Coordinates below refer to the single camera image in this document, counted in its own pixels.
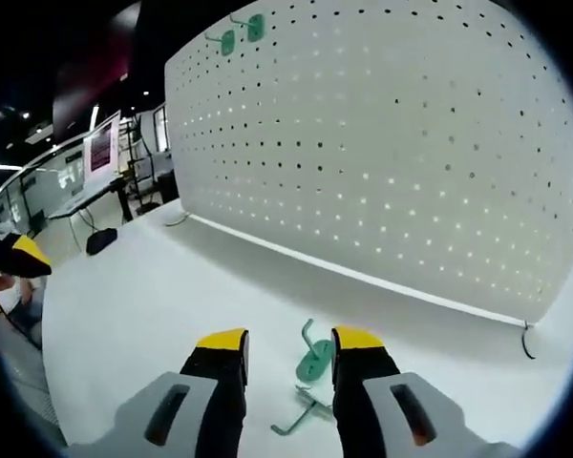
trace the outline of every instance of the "pegboard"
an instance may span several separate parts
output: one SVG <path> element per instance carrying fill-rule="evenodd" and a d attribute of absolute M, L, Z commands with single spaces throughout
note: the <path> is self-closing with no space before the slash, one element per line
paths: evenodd
<path fill-rule="evenodd" d="M 183 207 L 531 322 L 573 264 L 573 95 L 487 1 L 264 0 L 166 64 Z"/>

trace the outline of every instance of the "ceiling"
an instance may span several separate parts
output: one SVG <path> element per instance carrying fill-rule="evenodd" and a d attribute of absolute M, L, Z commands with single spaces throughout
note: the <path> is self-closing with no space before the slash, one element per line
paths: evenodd
<path fill-rule="evenodd" d="M 562 2 L 559 9 L 550 2 L 495 1 L 507 8 L 511 3 L 521 9 L 523 17 L 551 45 L 573 82 L 573 7 L 568 8 L 573 1 Z M 24 140 L 37 126 L 52 123 L 58 69 L 85 52 L 97 40 L 98 31 L 133 3 L 132 0 L 0 1 L 1 163 L 22 165 L 46 150 L 47 143 L 30 146 Z M 200 2 L 192 7 L 190 2 L 182 0 L 143 0 L 129 77 L 113 85 L 103 97 L 110 99 L 110 106 L 128 109 L 136 106 L 137 111 L 157 106 L 164 97 L 163 65 L 170 55 L 247 3 L 250 0 Z M 91 108 L 80 116 L 80 126 L 73 126 L 73 135 L 77 129 L 82 132 L 84 124 L 89 122 Z"/>

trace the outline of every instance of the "green plastic clip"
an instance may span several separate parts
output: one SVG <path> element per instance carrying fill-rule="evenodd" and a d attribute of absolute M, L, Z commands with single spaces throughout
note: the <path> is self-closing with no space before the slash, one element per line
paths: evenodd
<path fill-rule="evenodd" d="M 221 38 L 211 38 L 207 33 L 203 37 L 208 41 L 218 41 L 221 43 L 221 55 L 230 55 L 236 46 L 236 33 L 234 31 L 226 31 Z"/>
<path fill-rule="evenodd" d="M 297 365 L 295 373 L 297 378 L 302 382 L 309 384 L 321 378 L 325 369 L 329 366 L 333 356 L 333 342 L 328 340 L 317 341 L 312 343 L 308 336 L 308 330 L 314 323 L 310 318 L 302 328 L 302 337 L 308 346 L 308 353 Z"/>
<path fill-rule="evenodd" d="M 306 407 L 306 410 L 304 410 L 304 412 L 299 416 L 299 418 L 297 420 L 295 420 L 295 423 L 293 423 L 287 429 L 282 429 L 281 427 L 277 427 L 276 425 L 272 425 L 270 427 L 272 431 L 274 431 L 276 434 L 279 434 L 281 436 L 288 436 L 289 434 L 292 434 L 295 431 L 295 429 L 297 429 L 299 427 L 299 425 L 302 424 L 304 419 L 306 417 L 308 417 L 308 415 L 315 408 L 318 409 L 319 411 L 323 412 L 324 414 L 328 415 L 328 416 L 333 415 L 333 410 L 332 410 L 331 406 L 327 406 L 327 405 L 323 404 L 318 399 L 316 399 L 314 396 L 312 396 L 308 391 L 309 390 L 308 387 L 296 385 L 295 388 L 297 388 L 297 392 L 299 393 L 299 395 L 302 396 L 306 401 L 309 402 L 309 405 L 308 405 L 308 407 Z"/>
<path fill-rule="evenodd" d="M 254 43 L 264 37 L 265 34 L 265 18 L 262 14 L 255 14 L 250 16 L 248 22 L 238 21 L 229 14 L 229 20 L 234 24 L 241 24 L 248 27 L 248 41 Z"/>

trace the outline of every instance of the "monitor screen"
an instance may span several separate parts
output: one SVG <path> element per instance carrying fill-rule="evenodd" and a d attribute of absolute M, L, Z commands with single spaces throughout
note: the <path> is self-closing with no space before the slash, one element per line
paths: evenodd
<path fill-rule="evenodd" d="M 118 172 L 120 112 L 93 129 L 83 140 L 85 186 L 90 181 L 110 179 Z"/>
<path fill-rule="evenodd" d="M 111 161 L 111 125 L 101 128 L 91 140 L 91 171 L 104 167 Z"/>

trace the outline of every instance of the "white table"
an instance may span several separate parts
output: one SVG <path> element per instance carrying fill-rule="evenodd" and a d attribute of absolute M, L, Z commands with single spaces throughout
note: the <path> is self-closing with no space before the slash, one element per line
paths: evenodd
<path fill-rule="evenodd" d="M 87 208 L 108 192 L 116 192 L 123 211 L 123 219 L 131 221 L 132 211 L 125 195 L 125 179 L 112 174 L 88 183 L 78 194 L 66 200 L 57 210 L 48 216 L 48 219 L 69 218 L 77 212 Z"/>
<path fill-rule="evenodd" d="M 106 433 L 117 408 L 164 371 L 178 372 L 200 337 L 245 326 L 250 378 L 240 456 L 341 456 L 332 422 L 308 419 L 290 437 L 269 429 L 303 409 L 293 385 L 308 318 L 316 321 L 313 340 L 340 323 L 379 335 L 402 371 L 455 399 L 487 440 L 521 446 L 562 390 L 573 356 L 573 275 L 551 323 L 529 336 L 540 354 L 532 362 L 515 326 L 347 279 L 193 219 L 163 226 L 181 212 L 175 201 L 134 220 L 106 250 L 65 262 L 49 279 L 45 367 L 70 444 Z M 330 402 L 329 377 L 317 389 Z"/>

